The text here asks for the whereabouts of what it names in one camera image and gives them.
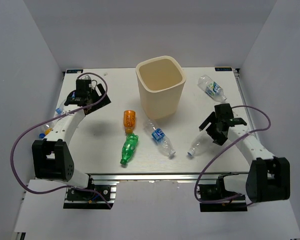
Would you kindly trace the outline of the clear unlabelled plastic bottle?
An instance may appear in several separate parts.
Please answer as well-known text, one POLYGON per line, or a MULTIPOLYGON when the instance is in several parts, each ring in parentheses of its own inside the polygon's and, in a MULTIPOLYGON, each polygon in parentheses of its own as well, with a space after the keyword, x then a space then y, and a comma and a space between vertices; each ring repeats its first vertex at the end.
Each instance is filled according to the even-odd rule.
POLYGON ((211 140, 212 138, 206 132, 200 132, 191 143, 189 150, 187 151, 188 156, 195 157, 208 151, 212 146, 211 140))

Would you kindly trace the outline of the orange plastic bottle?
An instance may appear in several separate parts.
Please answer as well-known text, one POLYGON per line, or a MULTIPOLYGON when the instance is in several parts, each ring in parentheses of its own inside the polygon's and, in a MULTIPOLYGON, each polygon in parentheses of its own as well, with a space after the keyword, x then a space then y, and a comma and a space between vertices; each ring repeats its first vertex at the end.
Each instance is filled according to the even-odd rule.
POLYGON ((131 134, 136 124, 136 113, 133 110, 124 111, 123 125, 126 134, 131 134))

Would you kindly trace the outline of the green plastic bottle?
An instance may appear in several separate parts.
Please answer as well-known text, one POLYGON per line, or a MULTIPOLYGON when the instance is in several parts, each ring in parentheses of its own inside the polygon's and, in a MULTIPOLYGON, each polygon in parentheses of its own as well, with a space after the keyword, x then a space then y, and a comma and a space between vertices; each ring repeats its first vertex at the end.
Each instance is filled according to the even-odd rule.
POLYGON ((138 135, 135 135, 134 133, 127 134, 121 152, 121 165, 125 166, 130 161, 136 150, 138 140, 138 135))

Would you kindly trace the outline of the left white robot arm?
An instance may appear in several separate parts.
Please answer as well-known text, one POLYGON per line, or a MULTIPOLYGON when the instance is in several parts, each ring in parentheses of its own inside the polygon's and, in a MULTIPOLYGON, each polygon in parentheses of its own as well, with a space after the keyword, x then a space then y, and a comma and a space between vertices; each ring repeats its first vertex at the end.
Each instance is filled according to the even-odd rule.
POLYGON ((76 89, 67 96, 62 114, 52 130, 42 140, 32 144, 35 175, 39 179, 63 182, 78 187, 78 194, 86 200, 95 195, 89 175, 75 169, 68 145, 79 123, 111 101, 102 84, 91 79, 77 79, 76 89))

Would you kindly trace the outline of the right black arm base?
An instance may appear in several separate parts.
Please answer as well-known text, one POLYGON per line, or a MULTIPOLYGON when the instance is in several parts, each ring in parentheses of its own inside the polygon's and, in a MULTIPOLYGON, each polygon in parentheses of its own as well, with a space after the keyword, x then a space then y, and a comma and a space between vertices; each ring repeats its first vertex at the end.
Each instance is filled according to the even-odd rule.
POLYGON ((200 203, 200 211, 202 213, 224 213, 224 212, 246 212, 246 200, 245 195, 239 196, 237 198, 224 200, 235 196, 236 193, 232 191, 227 191, 224 186, 224 178, 231 176, 231 174, 220 175, 214 183, 204 183, 199 184, 197 188, 197 193, 200 200, 202 201, 216 201, 222 200, 214 203, 200 203))

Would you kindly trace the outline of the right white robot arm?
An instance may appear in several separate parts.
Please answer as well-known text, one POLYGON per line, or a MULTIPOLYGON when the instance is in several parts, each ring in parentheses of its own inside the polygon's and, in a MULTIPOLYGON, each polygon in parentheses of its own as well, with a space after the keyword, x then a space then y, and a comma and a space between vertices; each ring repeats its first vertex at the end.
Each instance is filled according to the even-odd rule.
POLYGON ((216 195, 219 199, 205 200, 203 194, 195 193, 202 204, 216 204, 246 196, 252 203, 287 200, 290 197, 290 164, 286 158, 276 157, 253 136, 242 118, 234 116, 233 107, 222 103, 199 126, 212 138, 213 143, 222 146, 230 144, 218 153, 208 164, 236 146, 249 163, 246 175, 228 173, 216 181, 216 195))

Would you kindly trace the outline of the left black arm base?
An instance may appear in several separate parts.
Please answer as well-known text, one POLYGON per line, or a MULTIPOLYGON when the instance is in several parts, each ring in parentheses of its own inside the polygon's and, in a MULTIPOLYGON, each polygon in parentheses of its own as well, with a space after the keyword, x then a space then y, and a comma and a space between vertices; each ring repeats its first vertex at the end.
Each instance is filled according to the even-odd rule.
MULTIPOLYGON (((113 206, 116 197, 116 182, 95 182, 95 190, 101 194, 106 202, 113 206)), ((85 192, 76 189, 67 189, 63 209, 72 210, 109 210, 106 202, 94 192, 85 192)))

